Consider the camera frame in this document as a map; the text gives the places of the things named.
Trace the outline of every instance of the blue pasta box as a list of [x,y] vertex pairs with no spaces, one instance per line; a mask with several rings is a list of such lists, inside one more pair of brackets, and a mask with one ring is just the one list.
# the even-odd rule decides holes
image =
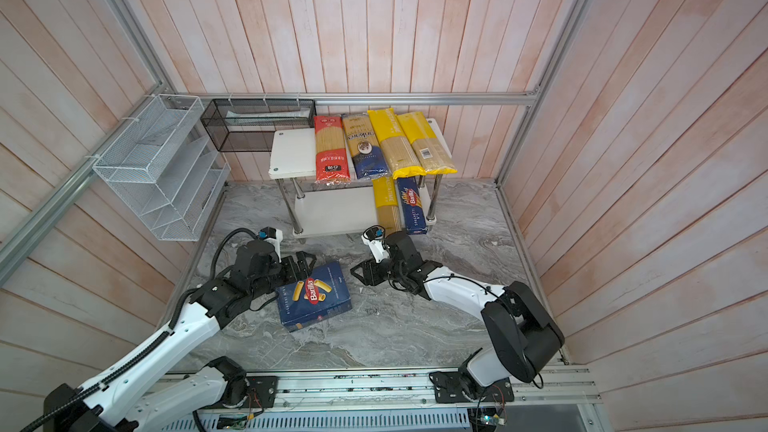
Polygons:
[[397,179],[397,191],[402,205],[402,217],[405,219],[408,235],[427,233],[427,220],[422,209],[422,197],[418,194],[418,184],[415,177]]
[[351,310],[341,265],[315,267],[307,280],[278,287],[277,308],[280,322],[292,332]]

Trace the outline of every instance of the pasta package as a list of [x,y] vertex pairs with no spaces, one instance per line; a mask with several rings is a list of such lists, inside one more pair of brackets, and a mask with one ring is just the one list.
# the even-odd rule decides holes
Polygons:
[[358,178],[375,178],[389,173],[376,133],[368,116],[347,116],[342,119],[352,164]]
[[350,181],[341,117],[315,116],[315,151],[316,182],[333,184]]
[[413,177],[397,179],[397,188],[400,192],[402,204],[402,216],[405,219],[408,235],[420,235],[427,233],[427,220],[422,208],[422,197],[418,194],[418,185]]
[[408,112],[397,116],[402,130],[413,147],[418,161],[427,174],[453,174],[456,166],[448,155],[446,148],[435,135],[424,114]]
[[413,153],[413,148],[397,121],[395,111],[391,107],[369,110],[368,117],[381,144],[389,170],[392,171],[392,178],[425,176],[426,171]]
[[398,230],[402,230],[402,218],[400,207],[397,203],[397,190],[391,177],[374,178],[373,200],[376,203],[376,220],[378,225],[384,227],[384,235],[387,236]]

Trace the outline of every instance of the metal cart leg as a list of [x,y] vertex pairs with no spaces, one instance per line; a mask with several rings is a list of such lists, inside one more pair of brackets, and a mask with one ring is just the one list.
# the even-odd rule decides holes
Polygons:
[[296,180],[295,177],[291,178],[293,180],[293,187],[296,189],[296,198],[301,200],[304,198],[304,191],[301,189],[301,186],[299,185],[299,181]]
[[301,227],[301,224],[299,224],[299,219],[296,218],[296,211],[293,210],[293,203],[291,203],[291,201],[288,199],[288,194],[283,185],[283,179],[276,178],[275,182],[277,182],[277,187],[280,188],[280,194],[283,196],[283,200],[286,203],[286,207],[288,207],[288,215],[290,216],[290,221],[293,224],[293,233],[295,235],[302,234],[304,232],[304,229]]
[[440,182],[442,182],[442,174],[437,174],[435,176],[435,186],[432,188],[432,201],[429,203],[427,220],[435,220],[435,206],[437,205],[437,194],[440,192]]

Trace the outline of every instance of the gray marble surface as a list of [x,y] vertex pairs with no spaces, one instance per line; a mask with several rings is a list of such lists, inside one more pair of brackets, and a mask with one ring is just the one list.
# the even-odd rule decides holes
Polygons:
[[[490,345],[482,322],[445,304],[398,292],[387,283],[363,287],[351,266],[371,257],[360,236],[292,237],[288,213],[273,183],[229,186],[190,284],[205,282],[218,242],[231,230],[283,229],[283,256],[306,250],[318,264],[338,260],[352,297],[352,310],[308,328],[288,332],[276,304],[245,312],[199,345],[174,368],[199,370],[227,355],[247,370],[356,367],[456,367],[480,347]],[[443,181],[437,224],[413,237],[424,259],[484,282],[528,282],[490,181]],[[234,260],[235,247],[250,240],[237,235],[219,260],[221,270]]]

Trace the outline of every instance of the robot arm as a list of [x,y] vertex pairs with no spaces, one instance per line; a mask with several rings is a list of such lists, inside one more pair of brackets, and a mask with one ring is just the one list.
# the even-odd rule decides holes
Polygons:
[[46,432],[156,430],[220,400],[225,406],[242,404],[249,387],[245,371],[226,357],[171,388],[142,396],[198,344],[248,310],[255,298],[309,277],[314,255],[298,252],[296,260],[280,260],[282,231],[248,232],[256,239],[237,249],[235,264],[182,294],[171,320],[109,369],[78,389],[63,384],[51,392],[44,401],[46,414],[23,432],[43,424]]
[[[522,282],[486,284],[425,261],[404,232],[384,238],[383,228],[374,226],[362,241],[374,258],[356,265],[352,275],[364,285],[397,283],[405,292],[445,302],[485,323],[493,349],[470,357],[464,367],[476,384],[487,387],[509,375],[532,382],[563,346],[560,328]],[[355,272],[359,269],[362,275]]]

